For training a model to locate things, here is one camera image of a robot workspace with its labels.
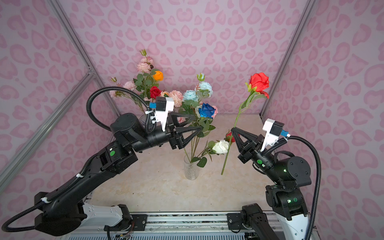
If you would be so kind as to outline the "orange rose stem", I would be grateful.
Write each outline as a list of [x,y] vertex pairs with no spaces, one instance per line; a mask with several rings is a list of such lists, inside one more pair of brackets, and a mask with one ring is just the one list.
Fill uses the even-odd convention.
[[164,80],[164,75],[161,71],[152,70],[149,74],[138,74],[134,79],[136,90],[143,99],[150,100],[150,89],[153,86],[159,88],[159,82]]

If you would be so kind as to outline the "blue rose stem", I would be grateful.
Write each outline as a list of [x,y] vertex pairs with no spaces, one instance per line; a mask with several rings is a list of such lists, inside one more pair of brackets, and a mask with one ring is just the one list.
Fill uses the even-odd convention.
[[192,157],[197,156],[196,151],[197,151],[200,139],[206,137],[211,131],[213,131],[216,128],[212,125],[212,122],[214,120],[212,118],[212,115],[214,114],[214,111],[215,111],[214,108],[207,103],[202,103],[201,105],[195,107],[196,120],[192,122],[192,126],[203,127],[203,130],[192,141],[192,148],[191,148]]

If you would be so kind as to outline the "teal peony branch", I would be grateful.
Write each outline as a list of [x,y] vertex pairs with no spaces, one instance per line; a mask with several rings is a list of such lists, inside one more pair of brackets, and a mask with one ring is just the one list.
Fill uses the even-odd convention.
[[[198,83],[196,84],[195,88],[192,90],[187,90],[183,94],[183,103],[179,109],[179,113],[194,115],[196,117],[195,107],[201,105],[202,103],[206,103],[205,100],[213,95],[213,88],[208,82],[205,81],[205,78],[206,75],[203,73],[197,75]],[[187,153],[187,156],[191,160],[191,152]]]

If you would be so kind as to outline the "white rose stem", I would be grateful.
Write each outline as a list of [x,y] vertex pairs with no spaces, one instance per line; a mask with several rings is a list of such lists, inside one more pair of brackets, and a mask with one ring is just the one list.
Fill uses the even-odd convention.
[[229,151],[230,143],[226,140],[207,142],[205,148],[200,154],[191,158],[190,163],[196,163],[198,167],[203,168],[212,160],[212,155],[226,155]]

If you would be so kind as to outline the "pink rose stem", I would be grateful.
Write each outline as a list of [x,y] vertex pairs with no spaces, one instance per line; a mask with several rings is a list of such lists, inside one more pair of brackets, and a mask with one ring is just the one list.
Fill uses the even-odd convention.
[[212,118],[214,119],[218,113],[218,108],[216,106],[212,106],[214,108],[214,114],[212,115]]

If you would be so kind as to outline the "large red rose stem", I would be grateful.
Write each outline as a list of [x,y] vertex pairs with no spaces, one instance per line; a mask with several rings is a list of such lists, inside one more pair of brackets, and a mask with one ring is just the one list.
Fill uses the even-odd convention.
[[236,127],[240,115],[251,107],[252,103],[258,99],[269,99],[270,96],[266,92],[270,86],[269,77],[261,72],[253,74],[249,81],[246,83],[247,91],[249,93],[247,99],[239,106],[239,111],[235,119],[234,127]]
[[153,101],[157,97],[160,97],[161,93],[162,93],[162,91],[158,87],[156,87],[156,86],[151,87],[151,89],[150,89],[150,100]]

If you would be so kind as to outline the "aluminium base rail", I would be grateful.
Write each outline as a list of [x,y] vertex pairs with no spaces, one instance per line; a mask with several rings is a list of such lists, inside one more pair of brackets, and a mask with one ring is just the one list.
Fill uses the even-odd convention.
[[62,240],[262,240],[261,232],[242,223],[240,212],[134,213],[133,230],[81,227]]

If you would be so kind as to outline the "diagonal aluminium frame strut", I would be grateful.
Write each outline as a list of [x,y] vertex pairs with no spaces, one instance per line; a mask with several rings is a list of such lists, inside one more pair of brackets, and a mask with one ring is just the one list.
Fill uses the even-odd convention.
[[30,159],[31,155],[40,147],[50,132],[56,127],[69,108],[81,96],[88,85],[94,80],[93,71],[89,71],[82,81],[70,92],[68,96],[58,105],[52,114],[40,125],[32,137],[22,145],[19,151],[13,156],[10,163],[1,171],[1,192],[11,183],[21,168]]

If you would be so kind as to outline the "small mixed roses spray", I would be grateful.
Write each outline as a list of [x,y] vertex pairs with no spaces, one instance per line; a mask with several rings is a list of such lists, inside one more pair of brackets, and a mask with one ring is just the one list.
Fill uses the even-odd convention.
[[179,124],[184,124],[186,122],[186,118],[185,117],[177,117],[177,120],[178,120]]

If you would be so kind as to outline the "left aluminium frame strut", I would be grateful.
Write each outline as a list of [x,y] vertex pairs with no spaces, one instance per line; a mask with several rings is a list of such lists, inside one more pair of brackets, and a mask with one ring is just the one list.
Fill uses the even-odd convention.
[[83,60],[85,67],[87,68],[87,73],[81,79],[80,83],[75,86],[71,93],[63,100],[63,102],[55,110],[55,114],[64,115],[68,112],[69,108],[78,100],[78,98],[83,94],[90,83],[96,83],[99,88],[103,88],[106,85],[102,81],[99,73],[96,70],[95,65],[93,64],[90,55],[88,54],[84,44],[82,43],[80,37],[76,33],[73,25],[71,24],[70,18],[66,14],[63,6],[59,1],[47,1],[50,5],[53,13],[59,20],[62,28],[65,30],[69,40],[73,44],[76,52],[79,54],[80,58]]

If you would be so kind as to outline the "small pink peony sprig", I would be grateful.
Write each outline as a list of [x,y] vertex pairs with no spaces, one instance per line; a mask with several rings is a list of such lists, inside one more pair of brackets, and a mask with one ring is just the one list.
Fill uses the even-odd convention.
[[137,64],[138,72],[149,74],[154,68],[154,60],[149,56],[145,49],[140,50],[141,55],[143,56],[140,62]]

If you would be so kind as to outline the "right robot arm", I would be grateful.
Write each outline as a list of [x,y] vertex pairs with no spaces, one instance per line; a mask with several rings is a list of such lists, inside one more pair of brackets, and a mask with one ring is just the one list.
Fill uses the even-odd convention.
[[287,240],[311,240],[311,213],[301,187],[311,185],[311,168],[308,162],[288,151],[275,154],[263,150],[266,138],[239,128],[232,128],[232,136],[242,163],[252,161],[253,168],[267,176],[272,185],[266,186],[266,200],[283,229]]

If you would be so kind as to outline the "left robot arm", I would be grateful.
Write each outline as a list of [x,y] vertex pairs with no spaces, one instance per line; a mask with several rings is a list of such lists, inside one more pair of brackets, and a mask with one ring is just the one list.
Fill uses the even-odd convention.
[[190,127],[192,119],[191,115],[169,113],[166,128],[157,126],[148,134],[134,114],[121,115],[111,124],[115,141],[91,156],[80,172],[61,187],[36,194],[34,206],[5,221],[2,230],[36,230],[55,237],[76,230],[92,215],[86,212],[83,198],[135,163],[137,153],[165,143],[172,149],[186,147],[203,129]]

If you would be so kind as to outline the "right aluminium frame strut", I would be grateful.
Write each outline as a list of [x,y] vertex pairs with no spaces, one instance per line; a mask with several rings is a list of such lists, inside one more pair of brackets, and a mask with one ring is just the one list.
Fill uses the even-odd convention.
[[267,119],[268,109],[273,101],[273,96],[277,90],[277,87],[280,83],[280,81],[283,78],[284,72],[286,68],[289,65],[289,62],[294,54],[295,48],[297,47],[298,43],[300,42],[300,39],[302,37],[302,34],[308,25],[310,18],[312,17],[313,13],[316,11],[318,0],[309,0],[306,2],[306,5],[304,7],[303,13],[301,17],[299,18],[299,22],[297,27],[295,28],[295,31],[293,32],[292,38],[289,41],[288,47],[285,51],[284,57],[282,59],[282,62],[279,65],[277,74],[275,75],[275,78],[273,80],[273,84],[271,87],[271,90],[269,92],[270,98],[266,100],[264,103],[262,110],[260,112],[260,118],[264,122]]

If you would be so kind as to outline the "clear glass cylinder vase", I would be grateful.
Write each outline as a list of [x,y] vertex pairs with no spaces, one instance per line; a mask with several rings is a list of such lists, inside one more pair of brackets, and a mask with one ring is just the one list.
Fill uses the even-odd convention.
[[184,174],[187,180],[196,180],[199,176],[200,168],[197,162],[191,162],[188,156],[184,157]]

